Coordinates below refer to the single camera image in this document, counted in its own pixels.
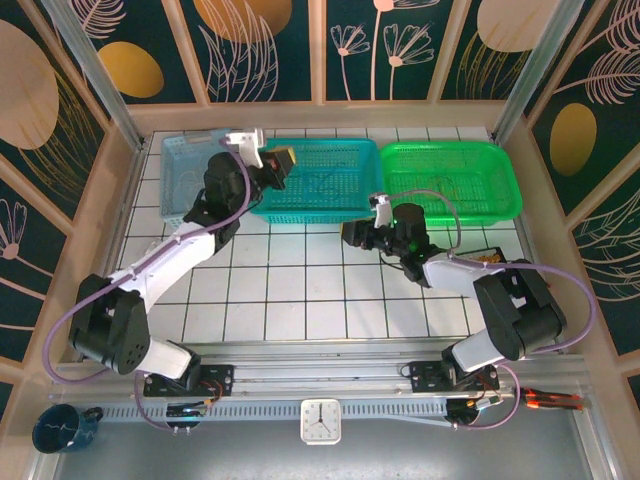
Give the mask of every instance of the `black wire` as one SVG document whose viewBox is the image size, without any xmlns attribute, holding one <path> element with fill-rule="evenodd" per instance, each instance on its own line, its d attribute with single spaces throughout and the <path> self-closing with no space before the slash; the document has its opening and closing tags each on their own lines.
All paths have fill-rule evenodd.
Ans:
<svg viewBox="0 0 640 480">
<path fill-rule="evenodd" d="M 387 267 L 395 268 L 396 270 L 403 270 L 401 267 L 398 267 L 396 265 L 393 265 L 387 262 L 384 258 L 382 258 L 382 254 L 380 252 L 378 252 L 378 256 L 380 257 L 380 261 L 384 263 Z"/>
</svg>

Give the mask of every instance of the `white tile floor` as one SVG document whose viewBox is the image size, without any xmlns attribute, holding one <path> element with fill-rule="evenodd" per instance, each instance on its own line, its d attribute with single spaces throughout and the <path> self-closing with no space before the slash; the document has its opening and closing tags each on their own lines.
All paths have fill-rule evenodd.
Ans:
<svg viewBox="0 0 640 480">
<path fill-rule="evenodd" d="M 157 132 L 123 242 L 126 267 L 171 234 L 159 216 L 161 142 L 182 132 Z M 369 137 L 378 147 L 398 140 L 488 140 L 483 128 L 340 128 L 266 130 L 277 137 Z M 430 231 L 446 248 L 455 232 Z M 513 222 L 465 228 L 461 252 L 500 246 L 522 257 Z M 423 289 L 380 262 L 377 252 L 351 248 L 338 225 L 269 225 L 247 214 L 221 252 L 201 263 L 158 301 L 151 333 L 190 343 L 397 337 L 463 337 L 483 328 L 477 302 Z"/>
</svg>

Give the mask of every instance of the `cable connector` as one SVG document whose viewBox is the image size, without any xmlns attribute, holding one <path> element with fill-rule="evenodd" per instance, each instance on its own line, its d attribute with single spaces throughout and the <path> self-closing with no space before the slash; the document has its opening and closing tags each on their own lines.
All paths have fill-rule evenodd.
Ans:
<svg viewBox="0 0 640 480">
<path fill-rule="evenodd" d="M 493 395 L 491 397 L 481 398 L 476 402 L 476 409 L 481 412 L 485 408 L 489 408 L 493 405 L 499 405 L 502 403 L 502 397 L 498 395 Z"/>
</svg>

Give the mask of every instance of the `plastic basket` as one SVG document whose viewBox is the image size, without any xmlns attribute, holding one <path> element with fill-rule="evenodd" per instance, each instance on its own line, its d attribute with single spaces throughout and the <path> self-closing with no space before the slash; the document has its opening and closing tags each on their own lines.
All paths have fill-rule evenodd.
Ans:
<svg viewBox="0 0 640 480">
<path fill-rule="evenodd" d="M 286 189 L 265 191 L 253 210 L 270 223 L 342 223 L 371 216 L 369 194 L 380 191 L 376 144 L 368 139 L 273 138 L 267 148 L 290 146 L 296 166 Z"/>
<path fill-rule="evenodd" d="M 209 159 L 225 151 L 220 140 L 230 130 L 193 132 L 165 138 L 162 142 L 160 173 L 160 216 L 167 225 L 178 228 L 191 210 L 198 192 L 204 188 Z"/>
<path fill-rule="evenodd" d="M 522 210 L 522 197 L 511 161 L 486 142 L 398 142 L 380 152 L 384 191 L 390 195 L 416 188 L 436 190 L 456 207 L 463 225 L 488 226 L 511 220 Z M 453 226 L 439 199 L 412 195 L 393 205 L 422 206 L 427 224 Z"/>
</svg>

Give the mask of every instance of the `metal base plate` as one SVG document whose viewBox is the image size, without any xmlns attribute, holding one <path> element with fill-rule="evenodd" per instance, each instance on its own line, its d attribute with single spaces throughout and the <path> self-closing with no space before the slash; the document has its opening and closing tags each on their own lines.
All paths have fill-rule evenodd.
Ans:
<svg viewBox="0 0 640 480">
<path fill-rule="evenodd" d="M 211 397 L 211 387 L 218 394 L 218 385 L 221 385 L 222 396 L 228 397 L 233 387 L 233 372 L 233 365 L 202 365 L 200 383 L 189 392 L 172 385 L 160 375 L 149 375 L 144 385 L 143 395 L 148 398 Z"/>
<path fill-rule="evenodd" d="M 482 372 L 469 382 L 455 387 L 447 378 L 442 362 L 411 362 L 408 377 L 411 379 L 413 393 L 438 393 L 438 392 L 478 392 L 485 390 L 500 390 L 500 382 L 495 367 L 487 365 Z"/>
</svg>

